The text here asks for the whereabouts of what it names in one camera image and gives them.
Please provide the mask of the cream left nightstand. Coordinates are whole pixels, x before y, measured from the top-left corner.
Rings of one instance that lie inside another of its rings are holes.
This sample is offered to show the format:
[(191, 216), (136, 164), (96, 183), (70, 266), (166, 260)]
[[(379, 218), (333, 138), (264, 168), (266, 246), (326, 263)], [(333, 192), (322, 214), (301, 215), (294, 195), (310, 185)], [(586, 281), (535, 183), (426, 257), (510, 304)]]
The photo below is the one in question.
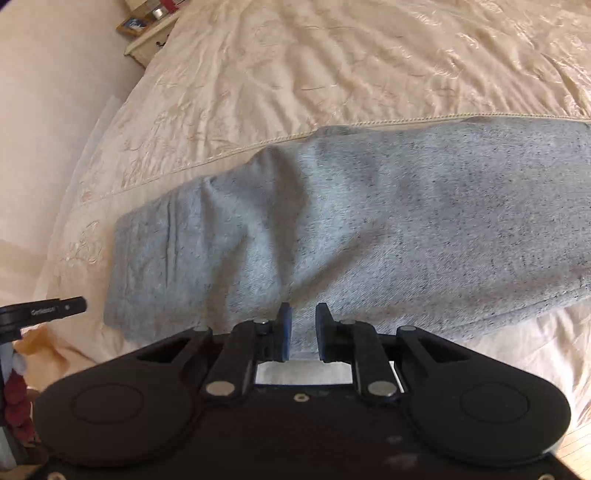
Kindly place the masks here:
[(125, 49), (124, 55), (146, 68), (153, 57), (164, 47), (182, 11), (168, 14), (153, 24)]

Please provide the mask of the cream embroidered bedspread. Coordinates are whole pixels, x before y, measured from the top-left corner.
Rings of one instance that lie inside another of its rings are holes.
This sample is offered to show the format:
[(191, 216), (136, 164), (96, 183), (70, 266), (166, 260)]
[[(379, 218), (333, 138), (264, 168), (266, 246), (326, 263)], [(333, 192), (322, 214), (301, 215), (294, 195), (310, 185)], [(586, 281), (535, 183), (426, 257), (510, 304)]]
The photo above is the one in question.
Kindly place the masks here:
[(586, 1), (193, 1), (110, 117), (48, 262), (88, 311), (28, 332), (44, 389), (131, 350), (102, 320), (113, 231), (180, 183), (328, 125), (588, 120)]

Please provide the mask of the wooden picture frame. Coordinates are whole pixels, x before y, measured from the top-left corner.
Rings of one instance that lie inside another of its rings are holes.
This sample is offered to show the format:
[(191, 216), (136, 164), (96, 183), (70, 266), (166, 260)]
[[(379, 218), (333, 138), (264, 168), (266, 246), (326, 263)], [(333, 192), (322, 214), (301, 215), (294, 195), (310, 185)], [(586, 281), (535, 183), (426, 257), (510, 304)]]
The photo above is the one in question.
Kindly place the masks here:
[(116, 27), (116, 31), (122, 35), (137, 38), (141, 36), (152, 24), (149, 18), (130, 16)]

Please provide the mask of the grey sweatpants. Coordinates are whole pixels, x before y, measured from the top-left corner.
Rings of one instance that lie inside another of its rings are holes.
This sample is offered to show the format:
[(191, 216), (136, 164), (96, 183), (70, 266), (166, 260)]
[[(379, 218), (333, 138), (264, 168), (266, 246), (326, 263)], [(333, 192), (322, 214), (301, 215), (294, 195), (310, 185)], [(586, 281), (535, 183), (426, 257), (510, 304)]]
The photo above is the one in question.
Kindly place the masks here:
[(103, 318), (151, 343), (315, 306), (462, 340), (590, 293), (590, 127), (518, 118), (328, 127), (122, 216)]

